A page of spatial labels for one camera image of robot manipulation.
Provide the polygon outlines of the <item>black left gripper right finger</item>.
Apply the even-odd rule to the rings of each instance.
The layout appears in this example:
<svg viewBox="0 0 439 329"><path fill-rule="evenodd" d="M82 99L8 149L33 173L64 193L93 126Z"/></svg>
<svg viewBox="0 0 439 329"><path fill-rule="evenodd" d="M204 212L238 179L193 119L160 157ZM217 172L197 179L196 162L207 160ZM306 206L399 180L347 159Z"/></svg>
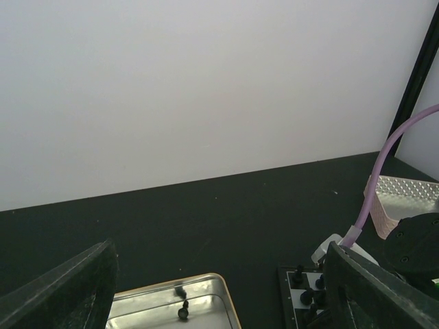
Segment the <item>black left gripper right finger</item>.
<svg viewBox="0 0 439 329"><path fill-rule="evenodd" d="M324 281L334 328L438 327L437 300L334 242Z"/></svg>

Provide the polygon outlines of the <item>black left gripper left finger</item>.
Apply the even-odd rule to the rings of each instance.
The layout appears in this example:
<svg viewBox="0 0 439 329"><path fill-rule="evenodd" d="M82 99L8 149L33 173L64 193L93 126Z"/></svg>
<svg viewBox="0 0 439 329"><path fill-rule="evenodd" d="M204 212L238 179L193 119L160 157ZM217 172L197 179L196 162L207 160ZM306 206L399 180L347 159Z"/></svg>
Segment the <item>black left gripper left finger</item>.
<svg viewBox="0 0 439 329"><path fill-rule="evenodd" d="M115 244L98 243L1 298L2 328L105 328L116 292Z"/></svg>

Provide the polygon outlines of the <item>black chess piece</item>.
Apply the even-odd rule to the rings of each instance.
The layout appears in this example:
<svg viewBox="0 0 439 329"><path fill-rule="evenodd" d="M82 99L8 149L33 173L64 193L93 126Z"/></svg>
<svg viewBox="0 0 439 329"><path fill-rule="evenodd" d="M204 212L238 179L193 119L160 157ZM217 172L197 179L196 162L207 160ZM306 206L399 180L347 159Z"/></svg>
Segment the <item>black chess piece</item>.
<svg viewBox="0 0 439 329"><path fill-rule="evenodd" d="M305 306L310 306L313 303L314 290L307 288L300 294L300 302Z"/></svg>

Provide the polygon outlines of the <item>black rook piece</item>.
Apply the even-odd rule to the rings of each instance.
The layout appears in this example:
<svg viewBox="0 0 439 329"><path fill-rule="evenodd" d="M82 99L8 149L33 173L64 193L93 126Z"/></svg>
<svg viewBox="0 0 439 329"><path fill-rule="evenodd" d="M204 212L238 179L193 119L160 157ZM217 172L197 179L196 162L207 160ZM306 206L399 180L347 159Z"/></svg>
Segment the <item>black rook piece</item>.
<svg viewBox="0 0 439 329"><path fill-rule="evenodd" d="M302 265L298 265L295 272L291 275L290 278L290 284L292 288L299 287L303 282L303 269L304 267Z"/></svg>

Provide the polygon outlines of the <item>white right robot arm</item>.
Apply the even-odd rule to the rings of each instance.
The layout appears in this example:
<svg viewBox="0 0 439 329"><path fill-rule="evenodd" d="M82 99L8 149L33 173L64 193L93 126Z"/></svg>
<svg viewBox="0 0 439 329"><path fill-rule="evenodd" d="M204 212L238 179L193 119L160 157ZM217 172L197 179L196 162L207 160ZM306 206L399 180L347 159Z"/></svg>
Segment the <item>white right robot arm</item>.
<svg viewBox="0 0 439 329"><path fill-rule="evenodd" d="M383 254L410 285L438 299L438 213L400 220L386 238Z"/></svg>

